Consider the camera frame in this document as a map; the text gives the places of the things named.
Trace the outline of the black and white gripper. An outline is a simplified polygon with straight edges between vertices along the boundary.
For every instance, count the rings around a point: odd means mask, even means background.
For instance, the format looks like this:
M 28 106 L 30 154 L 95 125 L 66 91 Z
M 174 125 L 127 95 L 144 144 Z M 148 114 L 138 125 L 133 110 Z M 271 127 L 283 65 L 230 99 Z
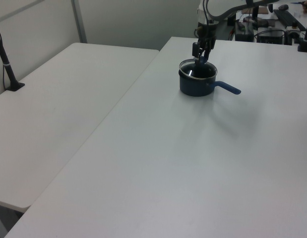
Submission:
M 192 45 L 192 56 L 194 57 L 195 67 L 201 67 L 200 57 L 202 62 L 208 62 L 209 55 L 214 49 L 216 42 L 216 23 L 202 24 L 198 23 L 197 28 L 194 30 L 194 35 L 198 39 Z

